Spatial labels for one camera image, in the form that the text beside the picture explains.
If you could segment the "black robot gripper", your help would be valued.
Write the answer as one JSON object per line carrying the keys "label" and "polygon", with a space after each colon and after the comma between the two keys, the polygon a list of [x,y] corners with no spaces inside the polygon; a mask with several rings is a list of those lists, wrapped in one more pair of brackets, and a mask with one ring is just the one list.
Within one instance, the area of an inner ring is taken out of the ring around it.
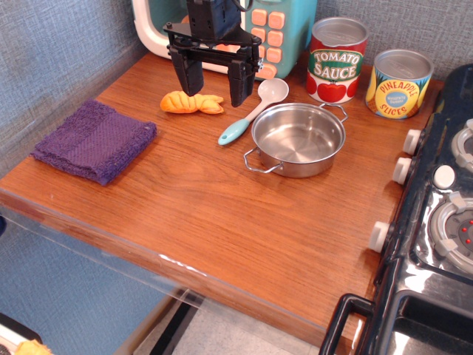
{"label": "black robot gripper", "polygon": [[247,58],[233,58],[228,65],[231,105],[239,107],[252,95],[256,72],[262,69],[259,46],[262,40],[242,28],[242,14],[252,8],[239,1],[187,1],[187,23],[168,22],[169,54],[182,90],[196,95],[204,84],[202,49],[235,45],[248,50]]}

